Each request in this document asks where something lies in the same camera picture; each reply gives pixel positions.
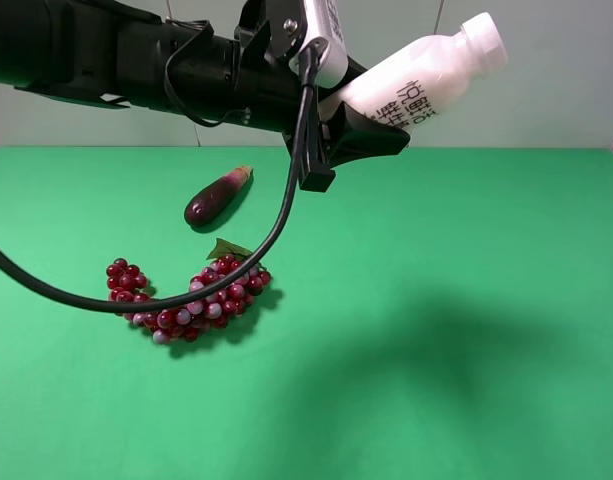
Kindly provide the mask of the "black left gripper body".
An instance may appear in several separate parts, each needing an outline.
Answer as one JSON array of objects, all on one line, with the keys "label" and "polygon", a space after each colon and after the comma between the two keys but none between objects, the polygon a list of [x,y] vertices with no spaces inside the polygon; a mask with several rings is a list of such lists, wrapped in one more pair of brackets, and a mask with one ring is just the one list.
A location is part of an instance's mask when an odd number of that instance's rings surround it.
[{"label": "black left gripper body", "polygon": [[[294,129],[300,102],[300,67],[289,66],[305,37],[302,1],[247,1],[234,30],[234,70],[231,98],[248,115],[241,125],[283,135],[286,146],[295,143]],[[315,102],[337,90],[317,86]]]}]

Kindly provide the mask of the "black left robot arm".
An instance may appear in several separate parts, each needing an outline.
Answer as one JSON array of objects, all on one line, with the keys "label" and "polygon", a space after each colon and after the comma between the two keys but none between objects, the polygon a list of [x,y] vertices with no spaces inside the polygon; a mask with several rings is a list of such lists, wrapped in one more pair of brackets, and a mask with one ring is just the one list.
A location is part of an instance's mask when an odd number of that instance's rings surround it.
[{"label": "black left robot arm", "polygon": [[232,38],[206,20],[162,18],[117,1],[0,1],[0,84],[99,108],[140,106],[214,128],[280,133],[298,182],[328,189],[339,165],[392,156],[401,129],[341,103],[302,110],[364,69],[347,55],[332,1],[248,1]]}]

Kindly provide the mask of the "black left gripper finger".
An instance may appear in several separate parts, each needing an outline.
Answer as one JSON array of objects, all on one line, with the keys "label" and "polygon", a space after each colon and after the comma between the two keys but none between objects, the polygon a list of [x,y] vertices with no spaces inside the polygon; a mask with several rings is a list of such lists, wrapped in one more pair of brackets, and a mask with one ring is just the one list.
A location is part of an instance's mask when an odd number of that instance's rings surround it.
[{"label": "black left gripper finger", "polygon": [[335,86],[332,87],[332,90],[339,90],[343,88],[368,71],[366,67],[354,60],[351,56],[347,57],[347,63],[348,65],[344,76]]},{"label": "black left gripper finger", "polygon": [[372,120],[341,102],[323,122],[323,152],[331,168],[355,160],[394,156],[409,144],[410,135],[399,128]]}]

